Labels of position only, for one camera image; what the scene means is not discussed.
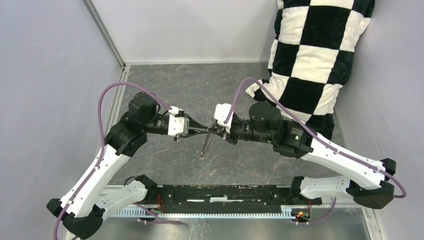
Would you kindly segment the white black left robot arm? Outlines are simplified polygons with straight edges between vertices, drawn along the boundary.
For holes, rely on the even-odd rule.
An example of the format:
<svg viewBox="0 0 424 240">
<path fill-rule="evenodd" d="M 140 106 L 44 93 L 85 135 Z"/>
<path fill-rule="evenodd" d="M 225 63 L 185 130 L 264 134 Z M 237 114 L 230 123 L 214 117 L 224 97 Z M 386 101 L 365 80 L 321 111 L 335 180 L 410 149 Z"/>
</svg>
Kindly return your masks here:
<svg viewBox="0 0 424 240">
<path fill-rule="evenodd" d="M 148 134 L 174 139 L 205 134 L 208 127 L 193 120 L 178 107 L 160 114 L 153 94 L 137 93 L 128 111 L 106 135 L 100 151 L 84 175 L 62 198 L 52 198 L 47 209 L 77 238 L 93 236 L 103 222 L 123 208 L 140 201 L 153 203 L 157 184 L 145 175 L 105 196 L 100 196 L 115 173 L 147 142 Z"/>
</svg>

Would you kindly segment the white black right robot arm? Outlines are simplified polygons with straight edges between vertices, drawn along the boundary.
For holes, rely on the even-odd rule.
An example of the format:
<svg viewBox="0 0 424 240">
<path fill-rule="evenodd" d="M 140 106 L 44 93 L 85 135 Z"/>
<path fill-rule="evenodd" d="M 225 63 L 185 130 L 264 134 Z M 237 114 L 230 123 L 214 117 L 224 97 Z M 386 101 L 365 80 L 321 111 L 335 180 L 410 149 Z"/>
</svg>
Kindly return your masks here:
<svg viewBox="0 0 424 240">
<path fill-rule="evenodd" d="M 233 114 L 226 120 L 231 105 L 218 104 L 214 125 L 208 132 L 232 145 L 238 141 L 272 145 L 274 152 L 324 166 L 335 177 L 297 176 L 292 180 L 289 199 L 295 204 L 317 198 L 351 199 L 355 203 L 382 209 L 395 197 L 389 177 L 396 171 L 390 158 L 372 160 L 353 153 L 314 131 L 306 131 L 299 123 L 283 119 L 280 111 L 268 102 L 256 102 L 248 111 L 248 119 Z"/>
</svg>

